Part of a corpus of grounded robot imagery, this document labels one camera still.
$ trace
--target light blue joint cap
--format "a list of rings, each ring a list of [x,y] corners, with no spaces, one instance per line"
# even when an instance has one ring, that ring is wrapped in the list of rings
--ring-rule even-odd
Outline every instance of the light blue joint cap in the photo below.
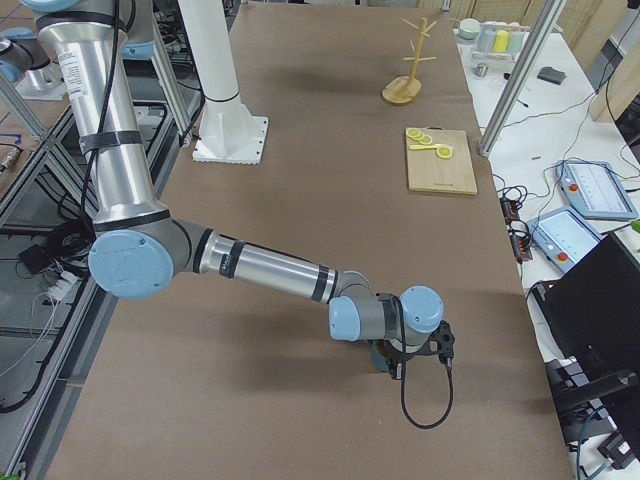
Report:
[[[89,252],[89,269],[98,285],[121,298],[153,295],[173,277],[167,250],[135,230],[114,230],[98,237]]]
[[[125,60],[149,60],[155,53],[155,42],[127,43],[120,52]]]
[[[435,290],[422,285],[400,295],[404,321],[416,332],[431,333],[444,318],[444,303]]]
[[[80,0],[20,0],[25,7],[37,12],[59,12],[73,7]]]
[[[329,333],[334,340],[354,342],[360,337],[360,315],[349,297],[329,301]]]
[[[10,83],[15,83],[20,80],[23,72],[10,63],[0,61],[0,73],[2,73],[4,78]]]
[[[36,38],[36,34],[27,27],[13,27],[0,32],[0,37],[5,37],[9,40],[33,40]]]

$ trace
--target white pillar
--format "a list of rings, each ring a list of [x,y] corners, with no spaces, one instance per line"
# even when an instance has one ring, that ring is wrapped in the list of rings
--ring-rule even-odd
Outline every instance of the white pillar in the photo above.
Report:
[[[194,160],[259,163],[268,120],[253,117],[240,99],[222,2],[178,3],[206,95]]]

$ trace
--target power strip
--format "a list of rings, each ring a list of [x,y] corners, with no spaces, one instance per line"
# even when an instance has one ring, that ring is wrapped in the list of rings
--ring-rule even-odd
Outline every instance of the power strip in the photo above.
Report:
[[[518,207],[518,202],[515,200],[506,197],[500,199],[500,208],[504,216],[504,223],[507,225],[513,256],[518,263],[522,263],[533,259],[533,256],[531,255],[529,228],[525,222],[520,220]],[[522,229],[515,228],[514,223],[519,223]]]
[[[48,292],[56,302],[61,302],[69,294],[73,286],[78,283],[79,278],[73,273],[63,271],[58,281],[49,287]]]

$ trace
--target power adapter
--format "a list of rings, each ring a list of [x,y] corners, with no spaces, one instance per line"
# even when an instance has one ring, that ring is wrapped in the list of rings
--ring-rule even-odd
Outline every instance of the power adapter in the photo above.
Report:
[[[51,257],[40,245],[31,245],[18,254],[18,258],[32,274],[36,274],[51,265]]]
[[[78,280],[78,277],[73,273],[66,271],[62,272],[58,281],[49,287],[49,295],[51,295],[51,298],[56,302],[64,300]]]

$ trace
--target robotic arm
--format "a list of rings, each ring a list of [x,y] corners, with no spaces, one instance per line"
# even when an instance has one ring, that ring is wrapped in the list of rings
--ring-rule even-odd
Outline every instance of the robotic arm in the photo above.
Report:
[[[171,217],[152,189],[121,57],[111,54],[116,31],[121,47],[150,23],[150,1],[22,3],[35,11],[40,39],[58,54],[83,153],[90,158],[97,152],[90,165],[99,210],[89,267],[102,288],[118,297],[143,298],[179,272],[217,272],[328,303],[331,336],[375,341],[394,378],[402,378],[399,367],[414,355],[439,355],[450,367],[454,337],[443,320],[442,300],[430,288],[411,287],[399,298],[374,295],[358,272],[338,272]],[[222,9],[219,0],[210,6]]]
[[[28,28],[0,32],[0,73],[11,83],[26,75],[35,91],[46,92],[62,83],[60,70]]]

